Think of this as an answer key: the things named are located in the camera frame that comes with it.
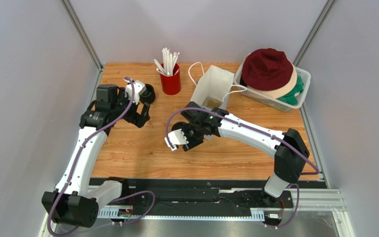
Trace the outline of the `pulp cup carrier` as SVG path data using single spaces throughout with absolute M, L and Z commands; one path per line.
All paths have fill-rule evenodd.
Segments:
M 210 98 L 207 97 L 205 101 L 203 102 L 203 106 L 207 108 L 219 108 L 222 104 L 221 100 L 215 99 L 215 98 Z

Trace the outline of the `white paper bag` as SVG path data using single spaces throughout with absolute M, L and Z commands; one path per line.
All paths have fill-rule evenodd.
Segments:
M 199 64 L 202 70 L 202 76 L 198 80 L 195 80 L 191 76 L 191 69 L 196 64 Z M 239 85 L 239 89 L 233 91 L 232 88 L 236 86 L 233 84 L 234 73 L 217 66 L 210 66 L 209 69 L 205 71 L 201 62 L 193 63 L 189 67 L 188 76 L 195 84 L 195 89 L 190 101 L 195 102 L 206 109 L 207 107 L 203 106 L 203 102 L 207 97 L 221 100 L 222 104 L 219 109 L 226 110 L 229 96 L 232 93 L 244 92 L 247 90 L 247 87 Z

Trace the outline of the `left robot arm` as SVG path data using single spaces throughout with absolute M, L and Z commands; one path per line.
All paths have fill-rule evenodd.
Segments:
M 97 87 L 95 100 L 80 117 L 76 147 L 64 175 L 53 191 L 42 196 L 50 224 L 90 228 L 101 208 L 129 194 L 128 180 L 118 177 L 89 190 L 91 173 L 115 122 L 122 119 L 143 127 L 150 119 L 150 104 L 155 98 L 153 86 L 138 80 L 126 87 Z

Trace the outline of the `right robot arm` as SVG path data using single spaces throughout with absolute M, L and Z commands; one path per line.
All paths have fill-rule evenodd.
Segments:
M 204 109 L 190 103 L 180 114 L 187 122 L 176 123 L 178 136 L 167 140 L 172 148 L 181 145 L 188 151 L 203 143 L 206 136 L 237 140 L 261 150 L 274 159 L 274 170 L 264 187 L 267 197 L 278 198 L 290 184 L 298 182 L 309 158 L 300 133 L 292 128 L 286 132 L 267 129 L 246 122 L 226 110 Z

